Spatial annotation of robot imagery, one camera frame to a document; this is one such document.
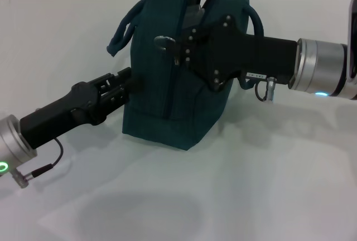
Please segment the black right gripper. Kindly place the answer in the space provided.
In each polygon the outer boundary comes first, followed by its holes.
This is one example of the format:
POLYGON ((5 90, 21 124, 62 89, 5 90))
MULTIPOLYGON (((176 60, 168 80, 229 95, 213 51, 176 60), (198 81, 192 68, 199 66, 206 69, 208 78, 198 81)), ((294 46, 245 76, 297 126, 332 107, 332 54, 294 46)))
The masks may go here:
POLYGON ((273 77, 278 84, 287 85, 295 71, 297 42, 249 35, 237 28, 233 17, 222 17, 200 28, 183 29, 180 41, 166 40, 165 52, 173 57, 175 66, 189 56, 188 68, 210 90, 220 91, 234 78, 273 77))

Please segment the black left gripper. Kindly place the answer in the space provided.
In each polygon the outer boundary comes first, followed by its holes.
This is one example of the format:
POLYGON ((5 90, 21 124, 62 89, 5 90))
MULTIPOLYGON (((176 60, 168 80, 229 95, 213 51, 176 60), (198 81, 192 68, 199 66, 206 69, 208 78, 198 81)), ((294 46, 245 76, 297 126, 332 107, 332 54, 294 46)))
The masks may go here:
POLYGON ((79 82, 69 93, 55 102, 20 119, 20 132, 31 148, 36 149, 82 124, 98 124, 108 115, 129 102, 131 94, 143 90, 141 78, 130 78, 127 67, 116 75, 105 74, 94 79, 94 85, 79 82), (108 91, 100 95, 99 91, 108 91))

